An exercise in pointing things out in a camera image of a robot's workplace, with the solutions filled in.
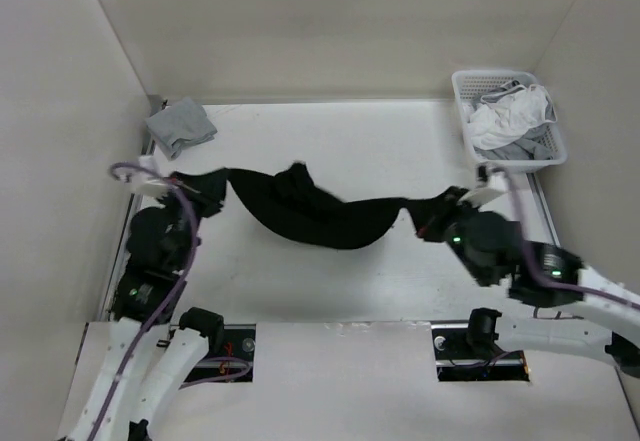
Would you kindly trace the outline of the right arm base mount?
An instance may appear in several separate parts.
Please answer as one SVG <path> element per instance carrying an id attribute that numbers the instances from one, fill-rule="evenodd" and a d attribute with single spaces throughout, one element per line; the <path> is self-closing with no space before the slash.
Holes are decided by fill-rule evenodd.
<path id="1" fill-rule="evenodd" d="M 523 352 L 473 347 L 466 323 L 431 325 L 435 371 L 439 382 L 529 382 Z"/>

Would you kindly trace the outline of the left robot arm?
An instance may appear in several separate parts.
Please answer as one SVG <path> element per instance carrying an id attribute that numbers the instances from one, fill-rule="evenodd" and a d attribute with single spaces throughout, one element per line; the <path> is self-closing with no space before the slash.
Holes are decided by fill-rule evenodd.
<path id="1" fill-rule="evenodd" d="M 160 358 L 154 351 L 170 323 L 193 265 L 200 222 L 218 214 L 228 171 L 161 177 L 136 167 L 131 182 L 158 200 L 129 223 L 128 260 L 116 287 L 107 351 L 70 440 L 150 440 L 189 372 L 224 348 L 224 319 L 192 308 Z"/>

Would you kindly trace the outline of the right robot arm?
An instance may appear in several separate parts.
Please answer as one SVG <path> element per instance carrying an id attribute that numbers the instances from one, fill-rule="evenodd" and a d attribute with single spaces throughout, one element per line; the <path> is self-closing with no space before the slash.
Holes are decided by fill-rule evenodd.
<path id="1" fill-rule="evenodd" d="M 464 188 L 412 201 L 419 239 L 446 244 L 481 287 L 505 282 L 507 299 L 563 319 L 513 319 L 491 308 L 471 311 L 464 345 L 490 363 L 513 351 L 569 354 L 639 375 L 639 297 L 601 277 L 579 256 L 525 239 L 522 225 L 468 200 Z"/>

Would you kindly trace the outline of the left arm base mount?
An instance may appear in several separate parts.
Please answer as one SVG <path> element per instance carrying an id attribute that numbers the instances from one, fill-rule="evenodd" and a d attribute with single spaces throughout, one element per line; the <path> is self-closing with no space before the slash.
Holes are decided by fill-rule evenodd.
<path id="1" fill-rule="evenodd" d="M 209 378 L 227 377 L 226 382 L 251 382 L 256 352 L 256 326 L 230 324 L 224 327 L 219 347 L 211 348 L 191 370 L 186 383 Z"/>

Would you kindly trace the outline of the black tank top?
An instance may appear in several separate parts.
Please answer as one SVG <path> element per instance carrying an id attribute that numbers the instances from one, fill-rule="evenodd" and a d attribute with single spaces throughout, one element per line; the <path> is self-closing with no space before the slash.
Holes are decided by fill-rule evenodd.
<path id="1" fill-rule="evenodd" d="M 241 168 L 227 171 L 243 206 L 268 230 L 290 241 L 336 250 L 356 250 L 382 238 L 402 210 L 413 222 L 406 197 L 343 201 L 318 187 L 305 164 L 270 175 Z"/>

